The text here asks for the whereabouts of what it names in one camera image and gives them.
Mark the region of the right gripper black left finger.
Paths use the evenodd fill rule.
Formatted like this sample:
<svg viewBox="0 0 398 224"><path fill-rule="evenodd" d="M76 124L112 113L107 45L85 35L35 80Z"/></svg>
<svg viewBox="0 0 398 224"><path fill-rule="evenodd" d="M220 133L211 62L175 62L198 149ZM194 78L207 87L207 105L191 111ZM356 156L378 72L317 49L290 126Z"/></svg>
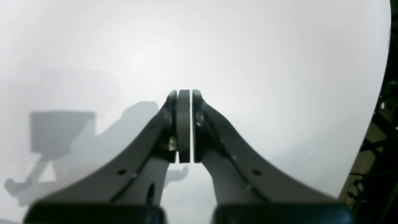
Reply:
<svg viewBox="0 0 398 224"><path fill-rule="evenodd" d="M36 201L24 224L166 224L160 207L168 167L190 162L190 91L173 90L118 156Z"/></svg>

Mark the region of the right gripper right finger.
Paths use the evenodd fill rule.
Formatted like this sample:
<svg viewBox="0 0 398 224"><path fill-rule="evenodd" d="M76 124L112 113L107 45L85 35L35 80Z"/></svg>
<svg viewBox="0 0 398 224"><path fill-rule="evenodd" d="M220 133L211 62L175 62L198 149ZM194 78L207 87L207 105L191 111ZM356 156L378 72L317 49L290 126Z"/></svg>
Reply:
<svg viewBox="0 0 398 224"><path fill-rule="evenodd" d="M354 224L348 207L260 156L233 125L192 92L194 161L213 181L212 224Z"/></svg>

